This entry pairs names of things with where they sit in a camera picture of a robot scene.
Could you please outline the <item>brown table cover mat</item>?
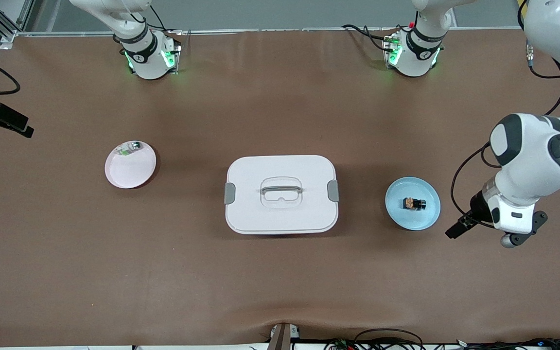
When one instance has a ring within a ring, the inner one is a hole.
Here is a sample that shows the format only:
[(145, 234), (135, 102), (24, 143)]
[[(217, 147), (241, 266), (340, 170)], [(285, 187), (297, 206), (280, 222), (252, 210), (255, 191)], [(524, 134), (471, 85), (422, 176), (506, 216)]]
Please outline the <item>brown table cover mat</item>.
[[(364, 329), (428, 343), (560, 337), (560, 191), (524, 245), (476, 227), (451, 240), (460, 163), (509, 113), (544, 113), (557, 81), (526, 68), (520, 30), (455, 30), (421, 78), (386, 69), (347, 31), (185, 37), (177, 75), (144, 81), (110, 37), (21, 37), (0, 102), (35, 129), (0, 128), (0, 347), (257, 343)], [(126, 141), (157, 155), (134, 189), (107, 181)], [(327, 232), (260, 237), (225, 221), (241, 157), (321, 155), (336, 168)], [(402, 177), (436, 189), (438, 221), (407, 230), (385, 196)]]

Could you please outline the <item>green white push-button switch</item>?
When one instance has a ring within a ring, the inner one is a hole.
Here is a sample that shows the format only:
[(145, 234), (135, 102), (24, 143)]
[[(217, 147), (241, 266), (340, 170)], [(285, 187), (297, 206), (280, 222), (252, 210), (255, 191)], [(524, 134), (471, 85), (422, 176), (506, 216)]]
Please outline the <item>green white push-button switch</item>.
[(116, 155), (126, 157), (128, 155), (131, 155), (132, 153), (141, 150), (142, 148), (143, 148), (143, 144), (140, 141), (127, 141), (116, 146), (113, 152)]

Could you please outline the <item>pink round plate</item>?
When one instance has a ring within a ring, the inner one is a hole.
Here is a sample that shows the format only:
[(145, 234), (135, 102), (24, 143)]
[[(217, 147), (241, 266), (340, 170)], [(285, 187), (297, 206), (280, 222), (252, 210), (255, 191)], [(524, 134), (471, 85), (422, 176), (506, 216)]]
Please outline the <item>pink round plate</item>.
[(116, 155), (113, 152), (115, 148), (107, 155), (104, 166), (105, 176), (116, 188), (138, 188), (153, 177), (157, 168), (156, 152), (151, 145), (140, 142), (143, 148), (126, 157)]

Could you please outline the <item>light blue round plate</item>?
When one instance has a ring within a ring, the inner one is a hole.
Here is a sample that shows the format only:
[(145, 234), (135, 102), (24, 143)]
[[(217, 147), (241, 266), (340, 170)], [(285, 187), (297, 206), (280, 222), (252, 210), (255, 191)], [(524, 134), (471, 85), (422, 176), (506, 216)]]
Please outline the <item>light blue round plate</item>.
[[(403, 209), (405, 197), (426, 200), (426, 210)], [(385, 206), (391, 219), (407, 230), (425, 230), (438, 221), (441, 212), (440, 197), (436, 189), (420, 178), (402, 177), (394, 181), (386, 191)]]

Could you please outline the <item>white lidded storage box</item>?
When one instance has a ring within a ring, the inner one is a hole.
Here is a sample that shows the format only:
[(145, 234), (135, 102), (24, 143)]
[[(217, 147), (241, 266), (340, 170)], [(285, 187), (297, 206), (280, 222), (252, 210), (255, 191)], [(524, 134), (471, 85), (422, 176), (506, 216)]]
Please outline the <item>white lidded storage box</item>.
[(241, 157), (227, 169), (225, 221), (240, 234), (326, 232), (339, 201), (335, 166), (320, 155)]

